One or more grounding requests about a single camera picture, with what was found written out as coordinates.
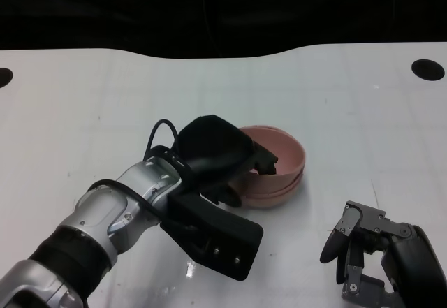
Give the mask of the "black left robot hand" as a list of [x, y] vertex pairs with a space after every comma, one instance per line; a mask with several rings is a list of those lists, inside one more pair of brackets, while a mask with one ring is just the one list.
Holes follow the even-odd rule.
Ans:
[[226, 120], [198, 117], [178, 134], [175, 149], [190, 167], [202, 196], [215, 204], [241, 207], [240, 192], [230, 183], [255, 170], [274, 175], [277, 156]]

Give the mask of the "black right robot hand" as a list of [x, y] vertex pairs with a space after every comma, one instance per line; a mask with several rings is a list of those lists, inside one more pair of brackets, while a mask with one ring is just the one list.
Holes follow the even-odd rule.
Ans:
[[[381, 266], [393, 287], [364, 274], [364, 255], [382, 252]], [[337, 262], [343, 300], [360, 307], [445, 307], [446, 276], [419, 226], [396, 223], [386, 213], [353, 201], [321, 252], [320, 262]]]

